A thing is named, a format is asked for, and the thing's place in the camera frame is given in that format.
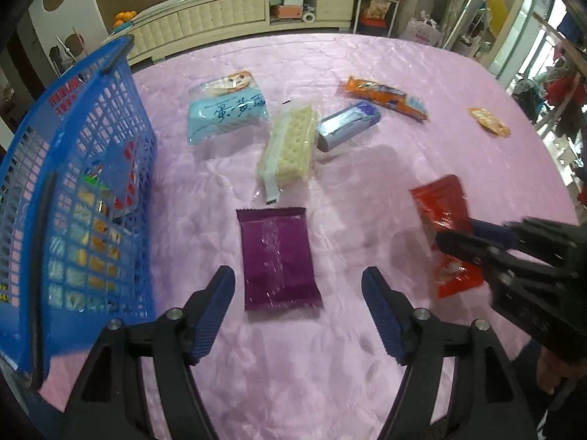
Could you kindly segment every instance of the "red snack package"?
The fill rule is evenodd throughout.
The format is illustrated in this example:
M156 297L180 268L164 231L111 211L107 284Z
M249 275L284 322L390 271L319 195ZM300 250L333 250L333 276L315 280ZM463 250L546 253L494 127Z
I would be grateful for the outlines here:
M436 233L459 230L472 233L463 187L456 175L410 190L433 254L433 273L439 298L482 285L481 268L439 251Z

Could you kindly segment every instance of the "basket handle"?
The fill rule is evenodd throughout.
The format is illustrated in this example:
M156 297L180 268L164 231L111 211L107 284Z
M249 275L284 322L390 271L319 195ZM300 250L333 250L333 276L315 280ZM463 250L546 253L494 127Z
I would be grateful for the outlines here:
M57 183L57 172L49 173L43 182L39 205L34 214L32 242L30 244L29 265L29 331L30 331L30 369L29 387L34 390L43 385L43 324L42 324L42 279L43 245L49 221L51 199Z
M120 58L122 58L123 56L125 57L130 52L130 50L133 48L134 34L127 34L127 35L123 36L122 38L125 39L124 43L110 56L108 61L106 61L106 64L104 65L104 67L100 70L100 74L102 76L106 76L107 74L110 74L112 72L112 70L114 69L114 66L116 65L116 63L118 63L118 60Z

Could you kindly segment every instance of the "printed cartoon face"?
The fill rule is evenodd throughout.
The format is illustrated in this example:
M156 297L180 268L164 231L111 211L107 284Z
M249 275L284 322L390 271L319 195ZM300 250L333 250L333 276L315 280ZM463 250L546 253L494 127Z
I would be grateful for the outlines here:
M251 73L241 71L214 82L210 89L214 95L230 94L249 87L252 81Z

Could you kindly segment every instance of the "orange snack package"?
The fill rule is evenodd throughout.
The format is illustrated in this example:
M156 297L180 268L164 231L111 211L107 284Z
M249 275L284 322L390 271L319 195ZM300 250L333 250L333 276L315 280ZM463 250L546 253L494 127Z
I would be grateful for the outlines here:
M460 293L483 284L481 268L439 251L436 233L459 230L472 233L463 187L456 175L410 190L422 220L422 227L433 255L433 274L439 298Z
M419 121L428 120L428 112L422 101L391 86L349 76L344 89L353 97L367 99Z
M493 132L499 137L509 137L512 133L510 128L501 122L497 117L491 114L487 109L481 107L469 108L469 114L485 129Z

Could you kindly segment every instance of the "blue cylindrical package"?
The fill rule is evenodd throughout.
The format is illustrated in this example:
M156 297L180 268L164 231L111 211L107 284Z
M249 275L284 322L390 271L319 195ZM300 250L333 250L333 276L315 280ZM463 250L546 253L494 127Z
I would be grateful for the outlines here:
M207 82L196 90L187 117L188 141L192 145L267 118L265 98L249 72Z
M334 147L363 132L381 119L379 109L360 101L325 119L318 125L318 149L329 152Z

